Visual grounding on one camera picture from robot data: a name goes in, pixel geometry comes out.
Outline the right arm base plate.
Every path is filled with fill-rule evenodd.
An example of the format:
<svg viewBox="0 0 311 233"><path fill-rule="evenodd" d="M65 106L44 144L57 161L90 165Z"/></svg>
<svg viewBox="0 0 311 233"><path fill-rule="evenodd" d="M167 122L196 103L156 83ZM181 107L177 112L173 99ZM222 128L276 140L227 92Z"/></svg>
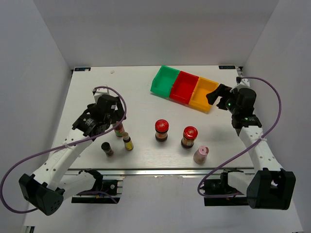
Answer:
<svg viewBox="0 0 311 233"><path fill-rule="evenodd" d="M247 197L236 188L228 184L229 174L245 175L238 169L224 169L218 179L206 179L200 188L204 195L214 196L213 198L204 197L205 206L247 206Z"/></svg>

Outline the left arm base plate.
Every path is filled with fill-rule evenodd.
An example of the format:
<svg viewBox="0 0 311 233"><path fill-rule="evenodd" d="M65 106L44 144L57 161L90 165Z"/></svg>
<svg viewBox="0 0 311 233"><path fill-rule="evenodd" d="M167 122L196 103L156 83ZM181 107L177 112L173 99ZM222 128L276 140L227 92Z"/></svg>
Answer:
<svg viewBox="0 0 311 233"><path fill-rule="evenodd" d="M96 187L71 198L71 203L118 204L123 188L123 177L104 176L102 187Z"/></svg>

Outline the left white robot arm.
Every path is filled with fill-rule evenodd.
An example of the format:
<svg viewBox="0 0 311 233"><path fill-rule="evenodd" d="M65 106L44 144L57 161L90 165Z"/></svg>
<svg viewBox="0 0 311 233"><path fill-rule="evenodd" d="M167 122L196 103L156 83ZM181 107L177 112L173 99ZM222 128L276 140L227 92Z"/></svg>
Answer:
<svg viewBox="0 0 311 233"><path fill-rule="evenodd" d="M88 168L65 179L64 175L80 154L97 136L120 121L124 109L120 97L103 94L89 104L75 120L63 148L54 151L48 160L31 175L23 174L19 185L24 198L45 215L55 213L62 202L79 193L97 194L103 189L103 176Z"/></svg>

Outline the yellow cap sauce bottle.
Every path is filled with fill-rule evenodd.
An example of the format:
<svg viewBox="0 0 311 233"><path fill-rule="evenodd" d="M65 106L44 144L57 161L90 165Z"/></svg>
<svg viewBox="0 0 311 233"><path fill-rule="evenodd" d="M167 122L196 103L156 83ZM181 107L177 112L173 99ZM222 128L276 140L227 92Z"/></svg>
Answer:
<svg viewBox="0 0 311 233"><path fill-rule="evenodd" d="M120 123L115 129L114 129L115 135L117 137L122 137L123 133L125 132L124 126L122 123Z"/></svg>

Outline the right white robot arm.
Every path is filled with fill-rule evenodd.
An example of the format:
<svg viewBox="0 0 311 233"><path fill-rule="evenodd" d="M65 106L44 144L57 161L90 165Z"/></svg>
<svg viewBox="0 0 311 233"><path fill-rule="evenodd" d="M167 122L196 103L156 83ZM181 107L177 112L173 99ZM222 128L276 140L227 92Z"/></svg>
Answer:
<svg viewBox="0 0 311 233"><path fill-rule="evenodd" d="M287 210L290 207L296 177L286 171L263 138L262 124L254 114L254 90L231 88L224 84L207 94L209 104L220 99L217 107L228 110L232 126L248 148L254 175L238 169L225 169L219 179L204 181L205 206L249 205L252 209Z"/></svg>

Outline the small brown cap bottle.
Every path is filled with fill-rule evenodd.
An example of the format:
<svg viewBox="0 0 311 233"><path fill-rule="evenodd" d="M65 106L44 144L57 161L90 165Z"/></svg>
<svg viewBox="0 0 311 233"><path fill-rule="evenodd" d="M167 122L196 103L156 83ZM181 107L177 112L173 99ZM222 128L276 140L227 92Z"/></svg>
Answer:
<svg viewBox="0 0 311 233"><path fill-rule="evenodd" d="M131 137L129 136L129 134L127 132L124 132L122 134L123 137L123 142L124 142L124 147L126 150L132 150L134 148L134 145L131 141Z"/></svg>

